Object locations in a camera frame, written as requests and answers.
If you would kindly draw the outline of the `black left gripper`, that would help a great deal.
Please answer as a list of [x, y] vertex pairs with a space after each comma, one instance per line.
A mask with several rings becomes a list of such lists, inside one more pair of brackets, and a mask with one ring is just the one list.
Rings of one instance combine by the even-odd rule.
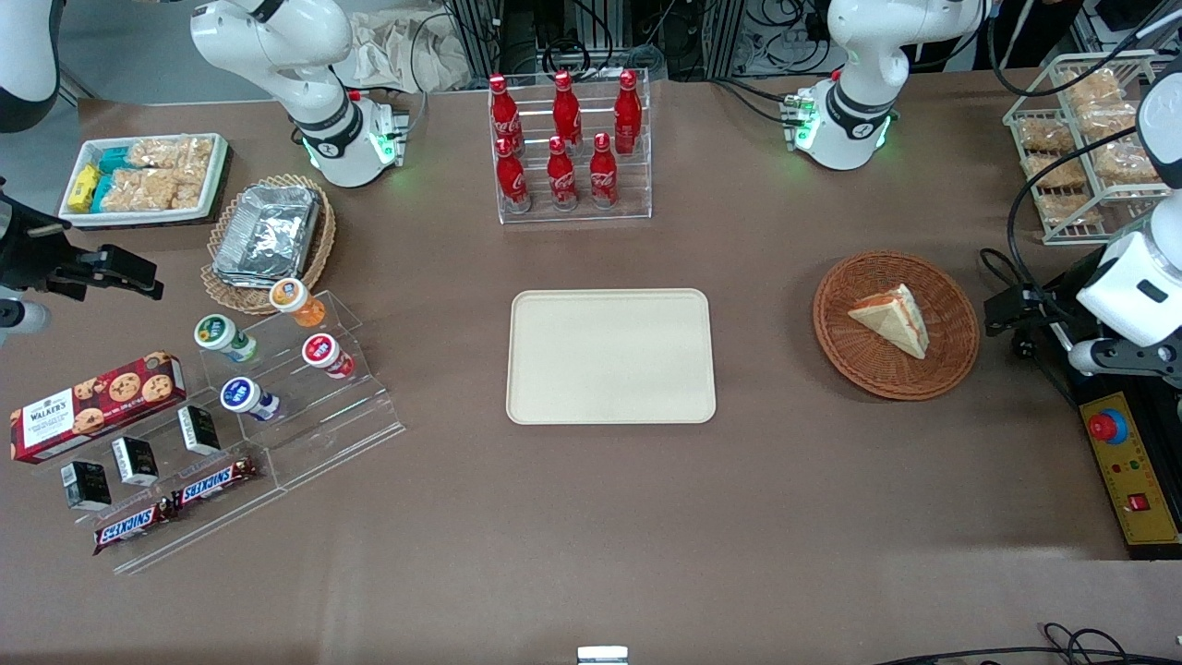
[[1058, 292], [1039, 291], [1034, 283], [1017, 283], [1014, 289], [996, 292], [983, 300], [986, 335], [1002, 335], [1014, 330], [1014, 338], [1034, 338], [1035, 333], [1058, 330], [1067, 338], [1080, 338], [1082, 320], [1072, 304], [1063, 304]]

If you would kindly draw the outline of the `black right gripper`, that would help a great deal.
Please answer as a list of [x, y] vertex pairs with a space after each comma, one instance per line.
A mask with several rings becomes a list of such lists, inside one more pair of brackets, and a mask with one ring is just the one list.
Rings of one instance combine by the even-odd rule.
[[71, 223], [56, 219], [1, 194], [1, 282], [9, 291], [54, 292], [83, 299], [89, 287], [134, 292], [151, 300], [163, 298], [164, 283], [136, 283], [130, 279], [156, 278], [157, 266], [139, 254], [115, 245], [100, 245], [96, 270], [84, 260], [87, 252], [70, 243]]

